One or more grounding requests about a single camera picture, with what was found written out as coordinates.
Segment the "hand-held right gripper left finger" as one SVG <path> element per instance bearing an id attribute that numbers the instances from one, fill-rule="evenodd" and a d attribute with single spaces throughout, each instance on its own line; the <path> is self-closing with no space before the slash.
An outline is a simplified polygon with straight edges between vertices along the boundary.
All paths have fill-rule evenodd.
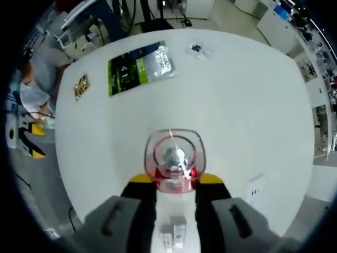
<path id="1" fill-rule="evenodd" d="M 156 191 L 148 176 L 136 175 L 121 195 L 109 197 L 63 237 L 63 252 L 150 252 Z"/>

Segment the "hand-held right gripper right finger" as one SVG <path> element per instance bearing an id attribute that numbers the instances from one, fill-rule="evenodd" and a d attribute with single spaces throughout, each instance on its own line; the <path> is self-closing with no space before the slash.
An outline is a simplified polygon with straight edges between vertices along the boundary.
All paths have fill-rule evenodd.
<path id="1" fill-rule="evenodd" d="M 196 184 L 195 219 L 202 252 L 271 252 L 281 241 L 267 219 L 222 179 L 205 173 Z"/>

